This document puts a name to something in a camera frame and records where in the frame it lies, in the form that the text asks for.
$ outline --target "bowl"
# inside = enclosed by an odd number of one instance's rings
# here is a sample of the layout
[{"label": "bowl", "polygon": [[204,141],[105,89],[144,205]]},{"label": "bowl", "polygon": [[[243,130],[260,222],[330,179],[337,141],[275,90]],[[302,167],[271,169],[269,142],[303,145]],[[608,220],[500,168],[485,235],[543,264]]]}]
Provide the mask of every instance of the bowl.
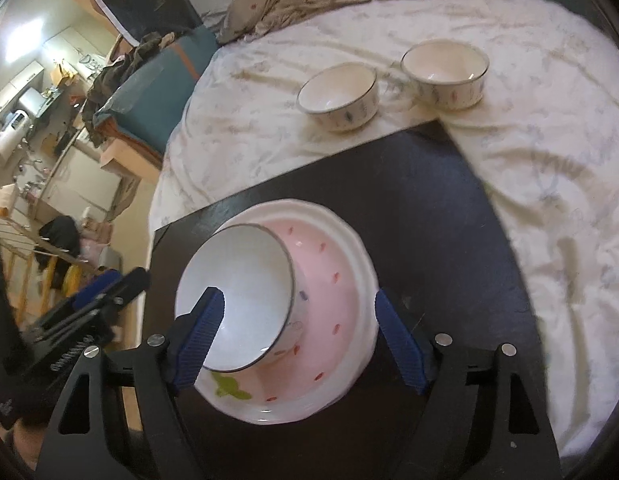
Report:
[{"label": "bowl", "polygon": [[331,132],[353,130],[379,110],[378,77],[363,63],[343,63],[316,74],[298,92],[296,104]]},{"label": "bowl", "polygon": [[302,420],[337,402],[368,365],[378,332],[376,272],[356,232],[323,206],[260,203],[223,227],[244,223],[276,233],[302,268],[307,323],[293,351],[275,363],[232,374],[202,370],[195,387],[216,409],[251,424]]},{"label": "bowl", "polygon": [[411,47],[403,56],[401,67],[414,82],[422,101],[461,110],[483,98],[489,58],[468,43],[432,40]]},{"label": "bowl", "polygon": [[203,365],[208,370],[235,372],[276,361],[302,335],[304,275],[271,230],[237,224],[211,236],[180,279],[176,311],[190,311],[208,286],[225,296],[225,317]]}]

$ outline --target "black tray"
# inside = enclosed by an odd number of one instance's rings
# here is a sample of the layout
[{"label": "black tray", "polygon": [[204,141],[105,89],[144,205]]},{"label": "black tray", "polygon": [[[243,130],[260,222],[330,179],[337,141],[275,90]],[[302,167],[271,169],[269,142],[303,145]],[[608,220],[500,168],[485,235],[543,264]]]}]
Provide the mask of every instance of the black tray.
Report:
[{"label": "black tray", "polygon": [[[144,337],[173,321],[180,276],[200,245],[237,213],[281,198],[324,205],[351,225],[381,286],[409,298],[431,336],[446,332],[487,349],[514,344],[544,402],[541,341],[512,250],[480,180],[439,123],[324,158],[157,232]],[[425,400],[402,384],[380,336],[349,394],[301,422],[240,422],[194,389],[178,406],[196,452],[219,480],[371,480],[400,460]]]}]

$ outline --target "blue gripper pad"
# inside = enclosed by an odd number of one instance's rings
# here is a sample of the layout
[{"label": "blue gripper pad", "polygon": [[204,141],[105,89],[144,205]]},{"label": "blue gripper pad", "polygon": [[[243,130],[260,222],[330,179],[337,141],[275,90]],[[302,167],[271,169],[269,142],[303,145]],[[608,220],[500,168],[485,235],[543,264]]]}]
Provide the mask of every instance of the blue gripper pad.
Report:
[{"label": "blue gripper pad", "polygon": [[225,297],[217,288],[208,288],[200,297],[192,312],[186,316],[191,330],[179,348],[170,347],[169,353],[176,369],[172,385],[176,390],[193,386],[200,373],[205,357],[225,316]]},{"label": "blue gripper pad", "polygon": [[407,386],[415,388],[419,395],[425,394],[432,375],[430,370],[435,367],[431,344],[427,339],[419,341],[425,347],[421,349],[383,290],[376,294],[375,308],[376,319],[403,381]]},{"label": "blue gripper pad", "polygon": [[104,291],[112,283],[117,282],[122,278],[122,274],[118,270],[109,269],[103,272],[100,276],[97,276],[92,283],[83,287],[74,295],[74,301],[72,307],[74,310],[80,310],[81,308],[92,303],[92,300]]}]

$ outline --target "bowl rim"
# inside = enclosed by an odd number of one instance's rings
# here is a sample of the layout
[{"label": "bowl rim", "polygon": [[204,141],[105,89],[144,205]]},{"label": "bowl rim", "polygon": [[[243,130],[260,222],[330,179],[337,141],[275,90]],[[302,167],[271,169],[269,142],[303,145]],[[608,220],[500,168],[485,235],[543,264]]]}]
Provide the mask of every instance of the bowl rim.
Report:
[{"label": "bowl rim", "polygon": [[[473,50],[474,52],[478,54],[478,56],[483,58],[485,62],[485,69],[479,76],[475,77],[474,79],[461,79],[459,81],[436,81],[432,79],[423,79],[422,77],[419,77],[417,75],[414,75],[412,72],[409,72],[409,70],[407,70],[407,68],[405,67],[405,57],[407,57],[407,55],[411,51],[415,50],[416,48],[419,48],[420,46],[430,44],[430,43],[452,43],[452,44],[457,44],[460,46],[464,46],[470,50]],[[406,53],[403,54],[403,57],[400,60],[400,68],[402,69],[403,73],[407,74],[407,76],[409,76],[411,79],[414,79],[418,81],[419,83],[424,83],[428,85],[439,85],[439,86],[459,86],[459,85],[466,85],[466,84],[474,83],[475,81],[478,81],[480,78],[482,78],[487,73],[487,71],[489,70],[489,65],[490,65],[489,56],[486,53],[484,53],[483,50],[479,49],[477,46],[474,46],[471,43],[467,43],[466,41],[446,40],[444,38],[439,39],[439,40],[426,40],[426,41],[421,41],[420,43],[416,43],[413,46],[411,46]]]},{"label": "bowl rim", "polygon": [[202,366],[202,368],[205,368],[206,370],[209,370],[210,372],[218,372],[218,373],[221,373],[221,374],[230,374],[230,373],[233,373],[233,372],[240,372],[242,370],[245,370],[246,368],[249,368],[250,366],[254,366],[257,362],[259,362],[260,360],[264,359],[265,356],[267,354],[269,354],[269,352],[272,350],[272,348],[274,348],[274,346],[276,346],[276,343],[278,343],[278,340],[281,338],[282,333],[287,328],[287,323],[289,322],[289,318],[291,317],[291,311],[292,311],[292,309],[294,307],[294,300],[296,299],[296,293],[297,293],[297,290],[296,290],[297,289],[296,269],[294,267],[294,260],[292,259],[291,254],[289,253],[288,249],[285,247],[285,244],[283,243],[283,241],[271,229],[267,229],[267,227],[259,225],[259,224],[250,224],[249,222],[244,222],[244,223],[240,223],[240,224],[232,224],[232,225],[230,225],[228,227],[222,228],[219,231],[216,231],[214,234],[212,234],[206,240],[206,242],[211,240],[214,236],[219,235],[220,233],[225,232],[225,231],[227,231],[229,229],[233,229],[234,227],[253,227],[253,228],[257,228],[260,231],[263,231],[263,232],[269,234],[270,237],[272,237],[276,241],[276,243],[278,243],[279,247],[282,249],[282,252],[285,254],[285,257],[287,258],[287,263],[288,263],[288,266],[289,266],[289,275],[291,276],[291,294],[289,296],[289,304],[287,306],[287,314],[285,315],[285,320],[283,321],[283,323],[282,323],[282,325],[280,327],[280,330],[278,330],[278,334],[273,339],[272,343],[267,347],[267,350],[265,352],[260,354],[260,356],[258,356],[255,360],[251,361],[249,364],[241,366],[240,368],[234,368],[232,370],[218,370],[216,368],[211,368],[211,367],[205,366],[205,364],[203,364],[203,366]]},{"label": "bowl rim", "polygon": [[[359,335],[352,339],[352,343],[347,349],[343,360],[334,370],[334,373],[337,373],[339,377],[337,383],[334,382],[333,376],[331,376],[324,383],[318,384],[306,396],[290,401],[293,403],[292,407],[285,403],[284,411],[278,408],[267,408],[266,412],[261,412],[260,409],[262,407],[260,407],[257,412],[254,411],[252,413],[251,408],[245,408],[246,404],[242,404],[240,400],[231,396],[229,398],[227,396],[222,397],[224,400],[216,396],[210,396],[211,400],[208,400],[212,406],[226,415],[259,426],[297,422],[304,420],[308,416],[313,416],[315,413],[341,399],[369,364],[379,337],[379,325],[374,313],[374,298],[379,290],[378,276],[371,261],[371,256],[369,256],[360,235],[350,224],[323,205],[306,202],[305,200],[285,198],[259,203],[238,213],[234,218],[238,218],[241,221],[240,217],[242,215],[246,215],[246,217],[243,217],[246,222],[266,222],[280,219],[284,215],[285,218],[302,219],[302,221],[307,221],[311,225],[320,225],[320,229],[329,232],[334,240],[339,240],[339,246],[348,255],[352,269],[356,269],[355,275],[360,278],[360,280],[355,280],[360,285],[360,287],[357,286],[357,290],[360,291],[360,315],[356,323],[356,333]],[[223,225],[233,222],[234,218],[227,220]],[[362,298],[367,298],[367,294],[369,294],[369,303],[362,300]],[[205,382],[205,379],[202,379],[202,377],[206,379],[207,376],[199,376],[196,380],[195,388],[201,396],[208,399],[202,392],[202,386],[200,386],[201,383]],[[214,386],[207,388],[207,390],[210,391],[213,388],[213,391],[215,391],[216,387],[214,384]],[[316,405],[320,405],[320,407],[313,409],[312,406]]]},{"label": "bowl rim", "polygon": [[[334,70],[336,68],[340,68],[342,66],[346,66],[346,65],[357,65],[357,66],[361,66],[363,68],[365,68],[366,70],[369,70],[373,75],[374,75],[374,81],[372,81],[371,85],[369,86],[368,89],[366,89],[365,92],[363,92],[361,95],[359,95],[358,97],[356,97],[356,99],[352,99],[351,101],[347,102],[344,105],[341,106],[337,106],[334,108],[327,108],[325,110],[309,110],[308,108],[305,108],[302,104],[300,104],[300,94],[302,93],[303,89],[305,88],[305,86],[307,86],[309,83],[311,83],[314,79],[316,79],[318,76],[322,75],[325,72],[329,72],[330,70]],[[377,70],[366,64],[366,63],[362,63],[359,61],[347,61],[345,63],[339,63],[337,65],[333,65],[330,66],[324,70],[321,70],[320,72],[318,72],[317,74],[314,74],[313,76],[311,76],[311,78],[309,78],[307,80],[307,82],[305,82],[305,84],[300,88],[300,90],[298,91],[298,94],[296,94],[296,106],[298,108],[300,108],[303,112],[305,112],[308,115],[322,115],[322,114],[328,114],[331,112],[335,112],[336,110],[342,110],[343,108],[347,108],[349,105],[354,104],[356,101],[358,101],[359,99],[362,99],[363,97],[365,97],[365,95],[367,95],[369,92],[371,92],[374,88],[374,86],[376,86],[376,82],[379,79],[379,73],[377,72]]]}]

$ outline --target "kitchen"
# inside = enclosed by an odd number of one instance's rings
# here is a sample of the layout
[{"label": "kitchen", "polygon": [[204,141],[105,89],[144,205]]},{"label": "kitchen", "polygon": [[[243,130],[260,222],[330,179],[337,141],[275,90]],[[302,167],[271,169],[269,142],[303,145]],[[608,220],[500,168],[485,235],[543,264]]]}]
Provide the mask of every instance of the kitchen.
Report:
[{"label": "kitchen", "polygon": [[16,221],[112,217],[129,179],[100,167],[80,109],[116,34],[89,0],[10,0],[1,13],[0,192]]}]

